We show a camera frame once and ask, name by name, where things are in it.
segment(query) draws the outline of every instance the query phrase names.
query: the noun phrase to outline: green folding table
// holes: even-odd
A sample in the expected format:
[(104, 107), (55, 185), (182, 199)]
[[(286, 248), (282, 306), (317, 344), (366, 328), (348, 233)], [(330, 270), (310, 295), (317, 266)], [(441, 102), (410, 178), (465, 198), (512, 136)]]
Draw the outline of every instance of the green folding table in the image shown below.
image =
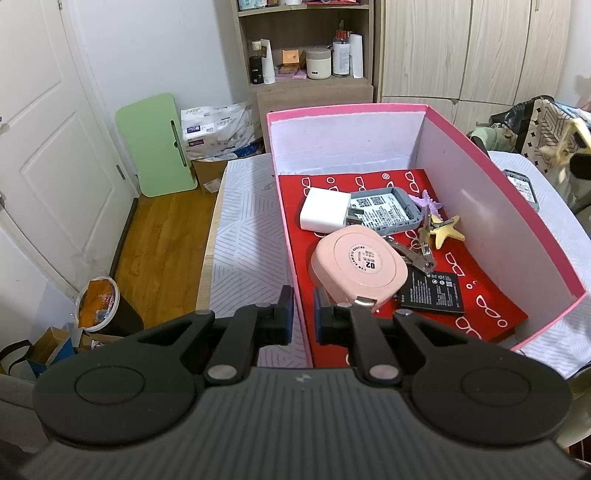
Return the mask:
[(197, 187), (180, 134), (174, 97), (169, 93), (124, 106), (115, 121), (125, 137), (146, 197)]

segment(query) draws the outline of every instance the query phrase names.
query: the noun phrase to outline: white wall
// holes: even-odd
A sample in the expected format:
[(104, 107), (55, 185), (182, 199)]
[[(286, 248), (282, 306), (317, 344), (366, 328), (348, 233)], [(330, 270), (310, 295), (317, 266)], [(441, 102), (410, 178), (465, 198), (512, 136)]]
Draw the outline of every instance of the white wall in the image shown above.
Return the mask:
[(160, 93), (179, 110), (246, 100), (230, 0), (67, 0), (74, 33), (109, 132), (135, 167), (115, 112)]
[(73, 320), (72, 300), (47, 281), (2, 228), (0, 265), (0, 350), (24, 339), (34, 342), (47, 327)]
[(556, 93), (558, 102), (583, 106), (591, 97), (590, 27), (591, 0), (572, 0), (569, 43)]

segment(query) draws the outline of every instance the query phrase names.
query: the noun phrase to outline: white tube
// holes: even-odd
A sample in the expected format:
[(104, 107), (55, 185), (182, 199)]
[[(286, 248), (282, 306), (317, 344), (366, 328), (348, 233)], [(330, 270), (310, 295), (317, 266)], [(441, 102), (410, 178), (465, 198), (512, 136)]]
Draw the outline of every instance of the white tube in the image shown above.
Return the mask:
[(351, 71), (353, 78), (363, 78), (363, 37), (357, 34), (349, 36), (351, 44)]
[(275, 83), (275, 66), (273, 65), (273, 55), (271, 53), (271, 42), (261, 39), (263, 47), (267, 48), (267, 55), (262, 58), (262, 77), (267, 85)]

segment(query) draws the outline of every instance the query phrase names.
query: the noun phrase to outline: phone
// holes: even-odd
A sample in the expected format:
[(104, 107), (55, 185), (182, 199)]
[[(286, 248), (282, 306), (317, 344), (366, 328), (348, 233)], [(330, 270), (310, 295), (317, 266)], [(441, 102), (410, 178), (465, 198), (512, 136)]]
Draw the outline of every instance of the phone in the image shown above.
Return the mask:
[(503, 173), (515, 186), (515, 188), (519, 190), (519, 193), (523, 195), (523, 198), (527, 200), (532, 208), (536, 212), (539, 212), (540, 204), (538, 203), (538, 199), (535, 196), (534, 188), (531, 186), (531, 180), (526, 175), (513, 170), (503, 170)]

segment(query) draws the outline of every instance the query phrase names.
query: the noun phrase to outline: wardrobe door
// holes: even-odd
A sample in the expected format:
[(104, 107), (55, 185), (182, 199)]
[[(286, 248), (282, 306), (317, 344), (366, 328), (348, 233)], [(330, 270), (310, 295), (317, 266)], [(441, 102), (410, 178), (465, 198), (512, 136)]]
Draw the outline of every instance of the wardrobe door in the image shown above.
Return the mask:
[(497, 103), (458, 102), (454, 125), (463, 134), (473, 131), (476, 123), (487, 123), (491, 115), (506, 112), (512, 105)]
[(556, 94), (569, 22), (570, 0), (531, 0), (530, 36), (515, 103)]
[(445, 117), (451, 123), (453, 123), (456, 117), (456, 103), (452, 102), (449, 98), (428, 98), (428, 97), (384, 97), (383, 103), (420, 103), (428, 105), (442, 117)]
[(458, 98), (471, 0), (384, 2), (382, 96)]
[(530, 0), (474, 0), (461, 100), (513, 103), (529, 21)]

